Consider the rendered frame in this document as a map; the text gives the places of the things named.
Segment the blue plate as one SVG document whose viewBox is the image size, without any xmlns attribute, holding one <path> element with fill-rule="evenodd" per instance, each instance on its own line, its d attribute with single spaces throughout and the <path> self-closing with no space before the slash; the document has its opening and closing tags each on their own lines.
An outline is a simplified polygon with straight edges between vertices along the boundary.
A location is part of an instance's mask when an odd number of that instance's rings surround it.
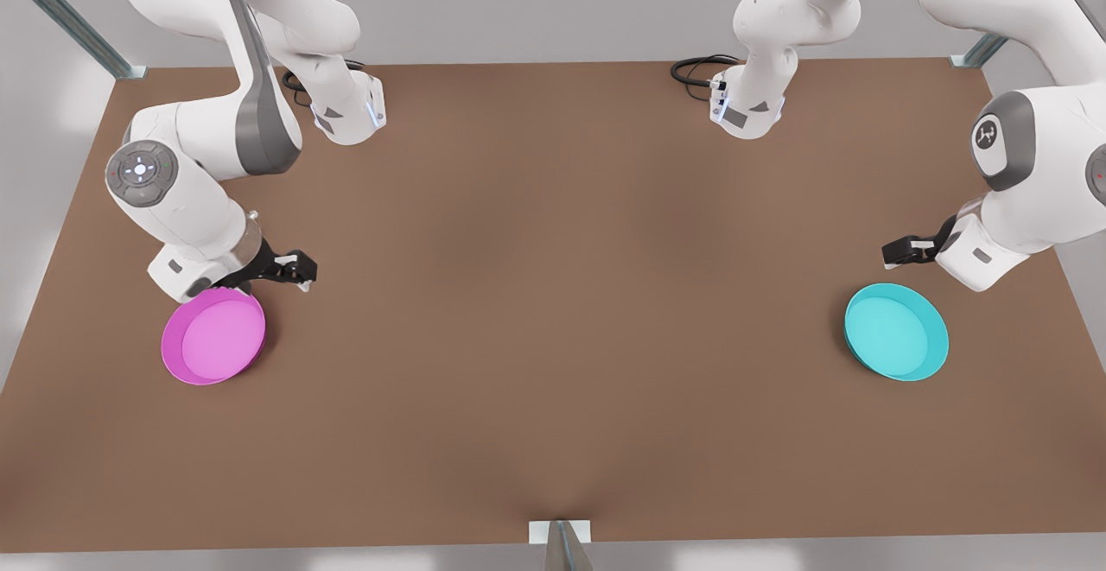
<svg viewBox="0 0 1106 571">
<path fill-rule="evenodd" d="M 852 295 L 842 330 L 862 365 L 898 381 L 932 377 L 950 351 L 945 318 L 924 295 L 895 283 L 875 283 Z"/>
</svg>

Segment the pink plate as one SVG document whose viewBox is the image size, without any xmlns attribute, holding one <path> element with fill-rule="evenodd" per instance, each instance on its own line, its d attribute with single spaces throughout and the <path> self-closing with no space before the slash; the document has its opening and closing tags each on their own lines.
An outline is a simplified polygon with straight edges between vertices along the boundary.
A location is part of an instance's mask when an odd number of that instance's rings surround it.
<svg viewBox="0 0 1106 571">
<path fill-rule="evenodd" d="M 216 288 L 182 303 L 163 328 L 161 362 L 173 377 L 209 385 L 236 377 L 264 347 L 264 308 L 253 295 Z"/>
</svg>

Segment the silver frame post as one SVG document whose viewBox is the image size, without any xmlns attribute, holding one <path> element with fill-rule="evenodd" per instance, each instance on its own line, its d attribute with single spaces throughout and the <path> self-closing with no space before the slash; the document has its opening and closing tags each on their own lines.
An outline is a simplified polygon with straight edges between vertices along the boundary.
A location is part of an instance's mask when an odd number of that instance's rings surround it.
<svg viewBox="0 0 1106 571">
<path fill-rule="evenodd" d="M 592 542 L 591 520 L 530 521 L 529 544 L 544 546 L 543 571 L 595 571 L 584 544 Z"/>
<path fill-rule="evenodd" d="M 1039 56 L 1060 84 L 1106 80 L 1106 22 L 1081 0 L 953 0 L 952 27 L 981 33 L 953 68 L 983 68 L 1006 42 Z"/>
<path fill-rule="evenodd" d="M 134 66 L 123 58 L 83 15 L 79 14 L 67 0 L 31 0 L 45 15 L 50 17 L 79 46 L 100 63 L 115 80 L 140 80 L 147 75 L 147 68 Z"/>
</svg>

